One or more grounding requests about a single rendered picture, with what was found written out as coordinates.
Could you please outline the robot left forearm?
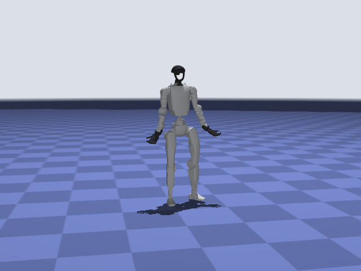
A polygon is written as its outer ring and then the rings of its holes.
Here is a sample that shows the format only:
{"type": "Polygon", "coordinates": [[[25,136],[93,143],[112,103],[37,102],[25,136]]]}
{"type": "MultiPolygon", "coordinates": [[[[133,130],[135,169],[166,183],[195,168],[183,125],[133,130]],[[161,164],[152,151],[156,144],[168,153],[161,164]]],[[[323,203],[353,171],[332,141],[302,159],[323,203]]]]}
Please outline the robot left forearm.
{"type": "MultiPolygon", "coordinates": [[[[199,120],[199,123],[201,124],[201,128],[202,128],[202,125],[205,125],[206,127],[208,126],[206,121],[205,121],[205,118],[203,116],[203,112],[202,110],[200,112],[196,112],[196,117],[198,118],[199,120]]],[[[203,128],[202,128],[203,129],[203,128]]],[[[204,130],[204,129],[203,129],[204,130]]]]}

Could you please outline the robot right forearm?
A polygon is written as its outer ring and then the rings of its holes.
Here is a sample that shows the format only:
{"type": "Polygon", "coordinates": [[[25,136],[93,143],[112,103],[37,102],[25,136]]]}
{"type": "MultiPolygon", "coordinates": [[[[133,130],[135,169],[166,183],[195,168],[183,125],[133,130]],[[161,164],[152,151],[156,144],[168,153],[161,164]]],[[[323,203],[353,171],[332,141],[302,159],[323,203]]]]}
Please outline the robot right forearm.
{"type": "Polygon", "coordinates": [[[157,129],[156,129],[157,132],[160,132],[161,129],[163,130],[165,118],[166,118],[165,116],[159,114],[159,121],[158,121],[157,129]]]}

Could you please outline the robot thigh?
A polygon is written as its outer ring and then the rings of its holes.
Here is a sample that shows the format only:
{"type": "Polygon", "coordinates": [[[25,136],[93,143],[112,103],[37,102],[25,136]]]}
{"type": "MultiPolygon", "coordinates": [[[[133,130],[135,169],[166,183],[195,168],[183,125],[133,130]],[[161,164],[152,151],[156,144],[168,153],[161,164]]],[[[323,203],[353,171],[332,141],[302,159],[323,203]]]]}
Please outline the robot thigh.
{"type": "Polygon", "coordinates": [[[189,141],[189,149],[191,154],[191,159],[187,161],[187,166],[189,169],[194,169],[196,163],[199,162],[200,157],[200,143],[199,143],[199,136],[197,130],[193,127],[187,127],[187,134],[189,141]]]}
{"type": "Polygon", "coordinates": [[[164,139],[166,140],[166,155],[167,155],[167,167],[172,168],[175,172],[175,149],[176,149],[176,135],[174,129],[168,130],[164,134],[164,139]]]}

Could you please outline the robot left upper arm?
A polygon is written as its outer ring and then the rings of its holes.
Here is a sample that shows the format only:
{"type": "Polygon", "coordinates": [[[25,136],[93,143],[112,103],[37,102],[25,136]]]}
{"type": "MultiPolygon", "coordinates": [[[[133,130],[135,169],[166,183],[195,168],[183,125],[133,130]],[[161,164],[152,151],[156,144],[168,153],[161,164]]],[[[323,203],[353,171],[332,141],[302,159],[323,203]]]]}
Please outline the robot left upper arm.
{"type": "Polygon", "coordinates": [[[193,109],[196,112],[200,112],[202,110],[202,107],[200,105],[197,104],[198,102],[198,98],[197,98],[197,89],[194,86],[190,86],[190,97],[191,97],[191,102],[193,105],[193,109]]]}

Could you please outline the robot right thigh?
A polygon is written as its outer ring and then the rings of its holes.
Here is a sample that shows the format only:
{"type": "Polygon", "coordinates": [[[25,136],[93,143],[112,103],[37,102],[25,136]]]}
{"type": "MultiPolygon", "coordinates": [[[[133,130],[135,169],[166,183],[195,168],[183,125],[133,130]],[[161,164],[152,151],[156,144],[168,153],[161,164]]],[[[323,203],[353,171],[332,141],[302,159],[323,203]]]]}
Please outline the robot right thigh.
{"type": "Polygon", "coordinates": [[[176,135],[174,129],[168,130],[164,134],[164,139],[166,140],[166,155],[167,155],[167,167],[172,168],[175,172],[175,149],[176,149],[176,135]]]}

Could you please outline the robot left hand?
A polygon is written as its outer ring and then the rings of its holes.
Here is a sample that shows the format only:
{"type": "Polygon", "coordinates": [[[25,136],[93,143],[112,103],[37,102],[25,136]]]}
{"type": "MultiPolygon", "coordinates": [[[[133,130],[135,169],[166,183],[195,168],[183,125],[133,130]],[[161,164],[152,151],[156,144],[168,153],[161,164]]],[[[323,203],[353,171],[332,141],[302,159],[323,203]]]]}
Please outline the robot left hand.
{"type": "Polygon", "coordinates": [[[221,134],[221,132],[220,132],[220,133],[216,133],[216,132],[218,132],[218,130],[212,130],[212,129],[209,128],[209,126],[206,127],[205,125],[202,125],[202,128],[203,128],[205,131],[207,131],[209,134],[213,135],[213,136],[219,136],[219,135],[221,134]]]}

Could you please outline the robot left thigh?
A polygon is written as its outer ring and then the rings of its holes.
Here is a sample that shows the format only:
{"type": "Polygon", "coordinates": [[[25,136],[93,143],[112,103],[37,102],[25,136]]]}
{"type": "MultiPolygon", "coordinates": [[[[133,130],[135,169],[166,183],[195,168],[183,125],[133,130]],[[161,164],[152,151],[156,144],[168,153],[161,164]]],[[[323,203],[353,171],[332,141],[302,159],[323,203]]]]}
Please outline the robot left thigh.
{"type": "Polygon", "coordinates": [[[200,143],[199,143],[199,136],[197,130],[193,127],[187,127],[187,134],[189,141],[189,149],[191,154],[191,159],[187,161],[187,166],[189,169],[194,169],[196,163],[199,162],[200,157],[200,143]]]}

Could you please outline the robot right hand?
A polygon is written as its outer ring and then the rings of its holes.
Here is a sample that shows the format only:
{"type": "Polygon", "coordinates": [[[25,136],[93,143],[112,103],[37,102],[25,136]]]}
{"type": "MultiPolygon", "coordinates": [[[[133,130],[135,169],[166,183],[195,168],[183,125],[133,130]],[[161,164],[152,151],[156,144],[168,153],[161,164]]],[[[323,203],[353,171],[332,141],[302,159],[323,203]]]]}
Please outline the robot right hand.
{"type": "Polygon", "coordinates": [[[148,138],[151,138],[151,139],[150,139],[149,141],[147,141],[147,142],[148,142],[148,143],[151,143],[151,144],[156,144],[156,142],[158,141],[159,136],[161,135],[161,133],[162,133],[162,129],[161,129],[160,132],[155,131],[155,134],[153,134],[153,135],[150,136],[150,137],[147,137],[147,139],[148,139],[148,138]]]}

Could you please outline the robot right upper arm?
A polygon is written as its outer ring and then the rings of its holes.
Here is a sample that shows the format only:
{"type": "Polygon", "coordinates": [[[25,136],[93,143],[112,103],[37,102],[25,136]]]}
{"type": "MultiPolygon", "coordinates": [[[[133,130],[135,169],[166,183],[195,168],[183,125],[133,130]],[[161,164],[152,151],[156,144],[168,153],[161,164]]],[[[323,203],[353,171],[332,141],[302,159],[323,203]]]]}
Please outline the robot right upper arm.
{"type": "Polygon", "coordinates": [[[170,93],[170,87],[162,88],[160,90],[160,95],[161,95],[160,97],[161,107],[159,109],[160,115],[166,115],[168,113],[167,103],[168,103],[169,93],[170,93]]]}

